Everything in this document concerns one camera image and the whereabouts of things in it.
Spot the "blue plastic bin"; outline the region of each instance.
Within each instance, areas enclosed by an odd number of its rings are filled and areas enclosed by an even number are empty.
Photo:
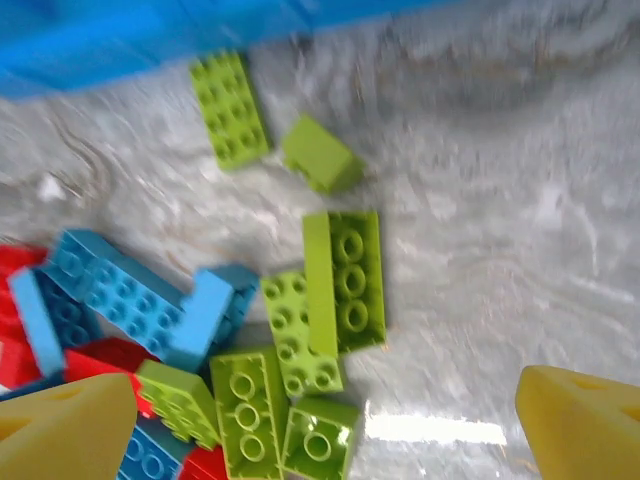
[[[178,58],[452,0],[0,0],[0,96],[66,92]]]

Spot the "lego duplo brick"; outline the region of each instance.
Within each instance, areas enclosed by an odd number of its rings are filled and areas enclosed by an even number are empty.
[[[329,194],[347,190],[363,176],[363,162],[308,115],[283,138],[285,165],[302,173],[309,187]]]
[[[44,248],[0,245],[0,334],[26,342],[26,333],[9,289],[9,277],[24,267],[41,263]]]
[[[158,420],[138,417],[117,480],[174,480],[194,448],[174,438]]]
[[[42,271],[73,300],[83,302],[91,288],[98,261],[117,254],[115,247],[98,233],[68,229],[60,235]]]
[[[103,373],[127,374],[136,393],[138,412],[147,418],[155,416],[151,403],[139,395],[140,382],[135,373],[142,362],[156,358],[140,345],[117,337],[103,338],[79,348],[67,349],[65,358],[66,382],[75,382]]]
[[[16,340],[0,334],[0,385],[15,389],[40,377],[27,340]]]
[[[270,141],[242,56],[208,56],[191,66],[191,77],[221,170],[246,166],[269,153]]]
[[[309,346],[307,281],[303,271],[261,280],[269,326],[275,340],[284,387],[290,397],[344,390],[340,361]]]
[[[173,435],[212,449],[220,441],[216,406],[204,380],[158,362],[146,360],[136,372],[140,396],[153,405]]]
[[[258,276],[241,265],[200,269],[194,280],[166,358],[169,365],[188,372],[199,371],[208,357],[233,341],[259,283]]]
[[[357,408],[303,398],[289,410],[283,466],[309,480],[346,479],[355,447]]]
[[[75,302],[39,269],[23,269],[9,278],[29,345],[44,376],[64,370],[64,348],[103,336],[89,309]]]
[[[187,456],[178,480],[228,480],[222,447],[195,448]]]
[[[311,348],[333,357],[386,339],[378,214],[303,218]]]
[[[213,357],[211,376],[230,479],[283,479],[289,402],[275,347]]]
[[[149,353],[165,360],[183,293],[136,260],[100,259],[87,305]]]

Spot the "marble surface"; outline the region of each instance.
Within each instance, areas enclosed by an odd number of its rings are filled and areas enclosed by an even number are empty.
[[[377,209],[388,345],[347,360],[350,478],[539,478],[525,365],[640,384],[639,3],[478,0],[253,50],[276,141],[307,111],[366,161],[333,198],[280,151],[221,173],[185,65],[0,103],[0,232],[90,226],[187,289],[199,265],[301,265],[306,212]]]

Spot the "green lego brick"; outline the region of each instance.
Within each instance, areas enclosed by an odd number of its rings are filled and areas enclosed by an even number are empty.
[[[357,408],[303,398],[289,410],[283,466],[310,480],[347,478],[355,446]]]
[[[202,378],[153,360],[142,363],[136,378],[142,384],[140,396],[176,438],[188,442],[193,437],[208,450],[220,442],[216,404]]]
[[[209,138],[221,170],[234,170],[269,153],[270,142],[243,58],[211,55],[191,66]]]
[[[263,278],[261,284],[287,395],[343,391],[346,377],[341,362],[309,348],[304,272]]]
[[[210,360],[230,480],[282,480],[289,401],[273,346]]]
[[[312,350],[337,357],[383,344],[378,214],[307,215],[303,230]]]
[[[282,149],[285,165],[301,172],[316,192],[344,191],[362,178],[362,161],[308,115],[284,137]]]

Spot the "red lego brick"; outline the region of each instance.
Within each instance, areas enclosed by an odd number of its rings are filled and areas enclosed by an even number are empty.
[[[194,448],[185,458],[178,480],[229,480],[222,447]]]
[[[83,378],[94,377],[102,373],[126,373],[136,393],[138,411],[147,418],[155,416],[151,403],[138,396],[140,382],[135,376],[136,370],[145,360],[158,361],[136,343],[121,338],[103,338],[79,348],[65,350],[67,368],[64,372],[65,382],[75,382]]]
[[[46,256],[47,250],[44,248],[0,245],[0,335],[26,341],[7,280],[23,267],[42,263]]]
[[[0,335],[0,385],[13,390],[41,376],[27,341]]]

